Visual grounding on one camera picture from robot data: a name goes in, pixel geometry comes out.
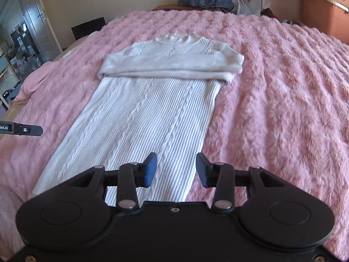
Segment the white cable-knit sweater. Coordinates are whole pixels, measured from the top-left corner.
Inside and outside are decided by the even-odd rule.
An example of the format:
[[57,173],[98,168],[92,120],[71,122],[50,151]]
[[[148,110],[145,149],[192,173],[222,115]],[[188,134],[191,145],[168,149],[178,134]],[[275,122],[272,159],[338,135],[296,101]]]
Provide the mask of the white cable-knit sweater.
[[139,202],[181,202],[195,177],[223,84],[242,72],[244,56],[221,41],[168,34],[107,54],[100,84],[38,179],[33,195],[96,165],[116,170],[157,154]]

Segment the pink fluffy bed blanket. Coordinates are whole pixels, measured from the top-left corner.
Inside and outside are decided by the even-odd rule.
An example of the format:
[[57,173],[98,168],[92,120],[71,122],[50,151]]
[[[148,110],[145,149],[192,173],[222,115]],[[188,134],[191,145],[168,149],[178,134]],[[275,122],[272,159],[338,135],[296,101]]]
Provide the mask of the pink fluffy bed blanket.
[[348,46],[314,28],[211,11],[129,13],[30,76],[15,121],[44,134],[1,137],[1,257],[22,248],[15,214],[96,90],[104,56],[169,33],[221,41],[245,57],[216,97],[207,158],[261,166],[323,200],[336,217],[327,248],[346,260]]

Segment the white door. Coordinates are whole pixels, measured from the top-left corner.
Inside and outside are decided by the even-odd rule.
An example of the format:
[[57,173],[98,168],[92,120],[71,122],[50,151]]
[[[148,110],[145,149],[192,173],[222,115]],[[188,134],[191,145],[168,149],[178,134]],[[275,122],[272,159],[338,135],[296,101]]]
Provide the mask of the white door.
[[19,0],[24,20],[44,61],[53,61],[62,53],[46,13],[43,0]]

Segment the white plastic bag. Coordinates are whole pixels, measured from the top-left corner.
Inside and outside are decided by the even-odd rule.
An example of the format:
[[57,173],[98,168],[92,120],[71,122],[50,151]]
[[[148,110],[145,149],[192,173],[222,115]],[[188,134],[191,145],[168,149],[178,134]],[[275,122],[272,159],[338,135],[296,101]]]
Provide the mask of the white plastic bag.
[[257,16],[258,9],[256,2],[254,0],[251,2],[247,2],[246,0],[237,0],[237,15]]

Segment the brown cardboard box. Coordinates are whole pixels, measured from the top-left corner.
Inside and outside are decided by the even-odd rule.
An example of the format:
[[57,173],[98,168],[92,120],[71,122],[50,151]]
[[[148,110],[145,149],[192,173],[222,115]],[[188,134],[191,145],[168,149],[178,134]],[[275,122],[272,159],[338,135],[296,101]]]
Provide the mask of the brown cardboard box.
[[221,8],[201,8],[201,7],[183,7],[176,4],[160,5],[153,9],[153,11],[218,11],[224,12]]

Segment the pink plastic storage bin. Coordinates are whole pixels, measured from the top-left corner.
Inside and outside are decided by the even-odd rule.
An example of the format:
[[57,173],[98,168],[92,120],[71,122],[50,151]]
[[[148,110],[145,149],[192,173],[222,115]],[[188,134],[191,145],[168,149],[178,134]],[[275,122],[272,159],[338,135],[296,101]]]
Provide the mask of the pink plastic storage bin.
[[348,8],[334,0],[302,0],[301,22],[348,44]]

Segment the black panel by wall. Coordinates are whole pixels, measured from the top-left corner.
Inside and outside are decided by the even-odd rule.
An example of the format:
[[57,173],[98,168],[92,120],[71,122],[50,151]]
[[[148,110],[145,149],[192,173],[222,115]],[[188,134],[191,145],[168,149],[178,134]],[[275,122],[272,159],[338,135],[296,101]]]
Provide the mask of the black panel by wall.
[[88,22],[79,24],[78,26],[72,27],[72,32],[75,40],[79,40],[82,37],[88,36],[89,34],[101,30],[106,25],[104,17],[100,17]]

